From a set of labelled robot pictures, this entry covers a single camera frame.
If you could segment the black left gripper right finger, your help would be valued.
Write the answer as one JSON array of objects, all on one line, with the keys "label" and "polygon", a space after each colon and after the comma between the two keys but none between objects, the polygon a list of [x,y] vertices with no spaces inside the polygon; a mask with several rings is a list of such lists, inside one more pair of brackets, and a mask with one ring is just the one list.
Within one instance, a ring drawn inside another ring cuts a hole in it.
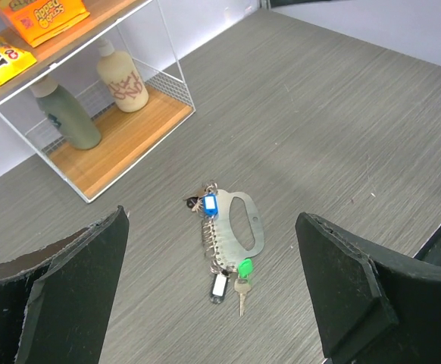
[{"label": "black left gripper right finger", "polygon": [[440,266],[306,212],[296,235],[328,363],[441,363]]}]

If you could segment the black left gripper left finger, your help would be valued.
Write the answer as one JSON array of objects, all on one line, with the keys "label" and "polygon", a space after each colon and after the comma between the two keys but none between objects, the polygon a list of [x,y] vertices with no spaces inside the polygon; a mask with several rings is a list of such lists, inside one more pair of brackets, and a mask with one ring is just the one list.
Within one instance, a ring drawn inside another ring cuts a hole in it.
[{"label": "black left gripper left finger", "polygon": [[99,362],[127,248],[122,206],[0,263],[0,363]]}]

